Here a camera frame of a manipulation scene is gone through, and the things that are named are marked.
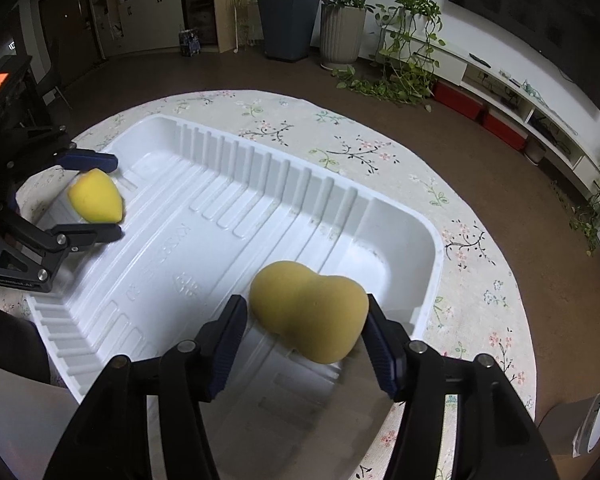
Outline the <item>red storage box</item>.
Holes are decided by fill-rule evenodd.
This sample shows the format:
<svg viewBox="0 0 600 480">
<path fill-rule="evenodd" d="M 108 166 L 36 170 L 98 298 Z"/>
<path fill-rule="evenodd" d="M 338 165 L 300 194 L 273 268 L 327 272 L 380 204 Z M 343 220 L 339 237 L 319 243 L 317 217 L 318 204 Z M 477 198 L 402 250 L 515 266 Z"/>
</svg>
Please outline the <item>red storage box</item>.
<svg viewBox="0 0 600 480">
<path fill-rule="evenodd" d="M 480 124 L 516 151 L 522 151 L 528 139 L 528 132 L 497 110 L 487 110 L 481 115 Z"/>
<path fill-rule="evenodd" d="M 486 109 L 486 103 L 470 92 L 442 80 L 434 86 L 434 99 L 470 120 L 477 120 Z"/>
</svg>

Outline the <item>white plastic tray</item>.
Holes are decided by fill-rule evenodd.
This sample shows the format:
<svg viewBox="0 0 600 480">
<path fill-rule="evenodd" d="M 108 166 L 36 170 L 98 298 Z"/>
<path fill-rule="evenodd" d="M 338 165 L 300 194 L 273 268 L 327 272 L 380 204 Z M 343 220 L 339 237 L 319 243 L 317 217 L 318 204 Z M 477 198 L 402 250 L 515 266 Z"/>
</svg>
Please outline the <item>white plastic tray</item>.
<svg viewBox="0 0 600 480">
<path fill-rule="evenodd" d="M 422 214 L 276 148 L 152 115 L 108 146 L 123 237 L 68 257 L 27 303 L 76 400 L 117 354 L 161 356 L 290 260 L 362 285 L 422 338 L 443 266 Z M 316 364 L 249 322 L 225 389 L 202 407 L 224 479 L 347 479 L 391 410 L 363 346 Z"/>
</svg>

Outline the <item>white ribbed planter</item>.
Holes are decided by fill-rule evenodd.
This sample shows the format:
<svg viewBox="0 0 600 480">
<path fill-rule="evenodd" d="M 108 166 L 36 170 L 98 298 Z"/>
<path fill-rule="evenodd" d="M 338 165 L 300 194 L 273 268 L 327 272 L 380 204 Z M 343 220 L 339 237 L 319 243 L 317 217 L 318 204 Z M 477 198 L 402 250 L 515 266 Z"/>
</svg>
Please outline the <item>white ribbed planter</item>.
<svg viewBox="0 0 600 480">
<path fill-rule="evenodd" d="M 343 70 L 354 63 L 362 44 L 366 10 L 323 4 L 321 8 L 321 66 Z"/>
</svg>

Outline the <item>floral white tablecloth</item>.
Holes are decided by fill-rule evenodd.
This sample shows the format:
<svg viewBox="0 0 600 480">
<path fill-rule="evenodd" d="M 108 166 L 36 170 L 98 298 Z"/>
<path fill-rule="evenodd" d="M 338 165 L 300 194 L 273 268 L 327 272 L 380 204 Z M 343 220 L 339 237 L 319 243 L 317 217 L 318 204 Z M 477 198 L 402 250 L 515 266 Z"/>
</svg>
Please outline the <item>floral white tablecloth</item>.
<svg viewBox="0 0 600 480">
<path fill-rule="evenodd" d="M 115 354 L 198 330 L 278 260 L 352 278 L 444 356 L 489 353 L 528 410 L 536 367 L 518 285 L 475 213 L 420 158 L 310 102 L 261 91 L 169 96 L 78 137 L 117 156 L 122 240 L 66 260 L 27 304 L 82 399 Z M 256 322 L 204 406 L 225 479 L 378 479 L 402 410 L 363 347 L 312 363 Z"/>
</svg>

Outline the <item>trailing pothos plant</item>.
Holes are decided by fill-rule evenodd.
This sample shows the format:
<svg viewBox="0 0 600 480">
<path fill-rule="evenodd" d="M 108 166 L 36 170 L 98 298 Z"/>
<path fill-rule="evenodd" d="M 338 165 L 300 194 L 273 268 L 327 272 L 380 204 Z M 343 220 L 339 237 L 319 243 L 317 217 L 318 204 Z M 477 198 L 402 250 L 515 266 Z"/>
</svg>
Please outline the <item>trailing pothos plant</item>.
<svg viewBox="0 0 600 480">
<path fill-rule="evenodd" d="M 442 11 L 434 0 L 392 0 L 368 8 L 378 33 L 373 75 L 354 68 L 336 68 L 337 87 L 394 104 L 422 105 L 434 95 L 440 62 L 434 50 L 443 47 Z"/>
</svg>

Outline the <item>small blue patterned box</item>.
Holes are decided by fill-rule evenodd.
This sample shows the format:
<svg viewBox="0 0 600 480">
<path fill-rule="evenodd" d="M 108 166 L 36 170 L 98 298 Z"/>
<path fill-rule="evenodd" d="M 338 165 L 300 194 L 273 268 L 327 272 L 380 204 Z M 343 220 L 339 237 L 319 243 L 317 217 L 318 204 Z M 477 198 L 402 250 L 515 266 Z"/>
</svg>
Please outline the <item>small blue patterned box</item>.
<svg viewBox="0 0 600 480">
<path fill-rule="evenodd" d="M 181 55 L 186 58 L 199 54 L 201 52 L 201 44 L 196 28 L 184 29 L 178 33 L 178 45 L 180 46 Z"/>
</svg>

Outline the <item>yellow egg-shaped sponge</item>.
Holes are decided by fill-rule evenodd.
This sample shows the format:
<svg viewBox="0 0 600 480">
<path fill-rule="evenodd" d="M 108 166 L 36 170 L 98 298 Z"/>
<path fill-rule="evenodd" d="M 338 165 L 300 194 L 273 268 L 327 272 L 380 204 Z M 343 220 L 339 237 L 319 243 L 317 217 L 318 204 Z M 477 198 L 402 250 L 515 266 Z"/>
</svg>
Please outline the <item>yellow egg-shaped sponge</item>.
<svg viewBox="0 0 600 480">
<path fill-rule="evenodd" d="M 80 174 L 67 192 L 78 215 L 91 223 L 119 223 L 123 219 L 122 195 L 108 174 L 92 169 Z"/>
</svg>

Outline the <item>dark blue square planter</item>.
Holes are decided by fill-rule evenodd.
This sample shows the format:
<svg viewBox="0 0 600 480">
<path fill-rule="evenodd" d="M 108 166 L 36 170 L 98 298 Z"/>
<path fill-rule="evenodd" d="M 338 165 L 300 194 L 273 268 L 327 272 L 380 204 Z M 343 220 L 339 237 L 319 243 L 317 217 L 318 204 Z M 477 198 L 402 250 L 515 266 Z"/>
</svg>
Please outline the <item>dark blue square planter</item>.
<svg viewBox="0 0 600 480">
<path fill-rule="evenodd" d="M 258 0 L 264 54 L 284 62 L 308 55 L 320 0 Z"/>
</svg>

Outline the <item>white round robot vacuum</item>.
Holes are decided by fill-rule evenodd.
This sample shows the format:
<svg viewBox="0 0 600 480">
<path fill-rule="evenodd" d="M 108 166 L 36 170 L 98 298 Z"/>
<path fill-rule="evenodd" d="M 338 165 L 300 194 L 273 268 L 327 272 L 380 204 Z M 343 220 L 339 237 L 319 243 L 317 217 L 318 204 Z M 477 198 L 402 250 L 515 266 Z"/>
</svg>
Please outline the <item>white round robot vacuum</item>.
<svg viewBox="0 0 600 480">
<path fill-rule="evenodd" d="M 600 392 L 555 405 L 542 419 L 539 430 L 550 455 L 577 458 L 591 454 L 600 442 Z"/>
</svg>

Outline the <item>white tv console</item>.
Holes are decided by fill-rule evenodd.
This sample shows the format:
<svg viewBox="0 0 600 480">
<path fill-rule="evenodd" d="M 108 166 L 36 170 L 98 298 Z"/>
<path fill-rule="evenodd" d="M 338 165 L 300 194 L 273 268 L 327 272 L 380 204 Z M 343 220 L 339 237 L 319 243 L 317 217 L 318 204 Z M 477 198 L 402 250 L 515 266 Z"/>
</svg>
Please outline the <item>white tv console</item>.
<svg viewBox="0 0 600 480">
<path fill-rule="evenodd" d="M 546 148 L 546 158 L 565 170 L 573 185 L 600 201 L 600 156 L 588 151 L 577 131 L 539 98 L 485 60 L 452 44 L 437 47 L 434 59 L 440 62 L 436 77 L 470 92 L 520 125 Z"/>
</svg>

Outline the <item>white cabinet wall unit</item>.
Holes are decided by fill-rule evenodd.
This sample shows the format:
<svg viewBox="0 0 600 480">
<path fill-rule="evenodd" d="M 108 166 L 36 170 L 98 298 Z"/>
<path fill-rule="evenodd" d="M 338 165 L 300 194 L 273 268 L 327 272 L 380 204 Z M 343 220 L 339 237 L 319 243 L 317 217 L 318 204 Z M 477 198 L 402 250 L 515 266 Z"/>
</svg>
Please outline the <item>white cabinet wall unit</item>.
<svg viewBox="0 0 600 480">
<path fill-rule="evenodd" d="M 184 29 L 182 0 L 92 0 L 92 6 L 107 58 L 178 46 Z"/>
</svg>

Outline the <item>tan peanut-shaped sponge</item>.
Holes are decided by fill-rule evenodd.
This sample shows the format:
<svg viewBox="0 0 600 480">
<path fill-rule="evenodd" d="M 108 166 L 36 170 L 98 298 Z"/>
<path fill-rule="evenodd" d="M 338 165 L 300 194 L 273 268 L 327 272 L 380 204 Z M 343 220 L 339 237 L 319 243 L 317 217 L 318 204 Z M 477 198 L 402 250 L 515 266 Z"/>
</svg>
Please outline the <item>tan peanut-shaped sponge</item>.
<svg viewBox="0 0 600 480">
<path fill-rule="evenodd" d="M 260 270 L 248 297 L 265 330 L 318 364 L 338 362 L 350 353 L 369 303 L 356 281 L 321 275 L 294 261 L 277 261 Z"/>
</svg>

